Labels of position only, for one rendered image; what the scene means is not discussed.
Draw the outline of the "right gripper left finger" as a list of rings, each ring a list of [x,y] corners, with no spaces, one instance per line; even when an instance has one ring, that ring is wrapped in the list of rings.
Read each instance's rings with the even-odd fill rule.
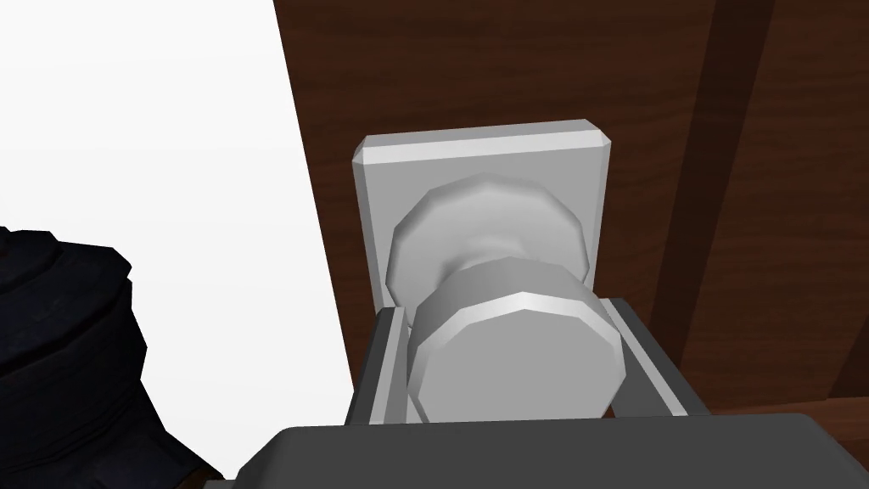
[[[347,425],[421,421],[407,388],[410,330],[403,307],[386,307],[378,312],[346,416]]]

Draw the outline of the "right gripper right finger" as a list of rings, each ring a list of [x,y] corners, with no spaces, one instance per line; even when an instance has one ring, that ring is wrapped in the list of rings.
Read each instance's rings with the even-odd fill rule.
[[[624,347],[625,379],[611,408],[617,418],[710,415],[650,330],[622,298],[602,301]]]

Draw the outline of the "grey round door knob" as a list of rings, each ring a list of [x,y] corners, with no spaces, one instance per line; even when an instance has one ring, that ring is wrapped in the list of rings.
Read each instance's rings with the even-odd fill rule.
[[[352,165],[410,423],[602,417],[625,379],[593,293],[611,143],[586,120],[366,136]]]

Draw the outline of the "brown wooden door leaf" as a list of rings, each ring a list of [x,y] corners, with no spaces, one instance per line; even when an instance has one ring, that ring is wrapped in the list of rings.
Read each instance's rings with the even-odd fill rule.
[[[273,0],[350,374],[367,135],[587,119],[594,288],[715,413],[801,412],[869,468],[869,0]]]

